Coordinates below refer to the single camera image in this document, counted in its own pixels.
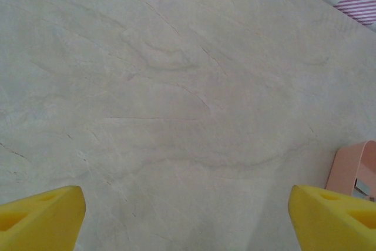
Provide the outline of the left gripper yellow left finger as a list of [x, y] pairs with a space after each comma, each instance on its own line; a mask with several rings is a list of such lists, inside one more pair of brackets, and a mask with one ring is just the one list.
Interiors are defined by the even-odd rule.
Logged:
[[4, 203], [1, 250], [73, 250], [85, 212], [85, 198], [79, 186]]

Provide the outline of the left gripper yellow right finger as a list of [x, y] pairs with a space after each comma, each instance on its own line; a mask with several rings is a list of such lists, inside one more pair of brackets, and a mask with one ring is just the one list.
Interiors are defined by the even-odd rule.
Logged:
[[288, 214], [301, 250], [375, 250], [375, 203], [293, 186]]

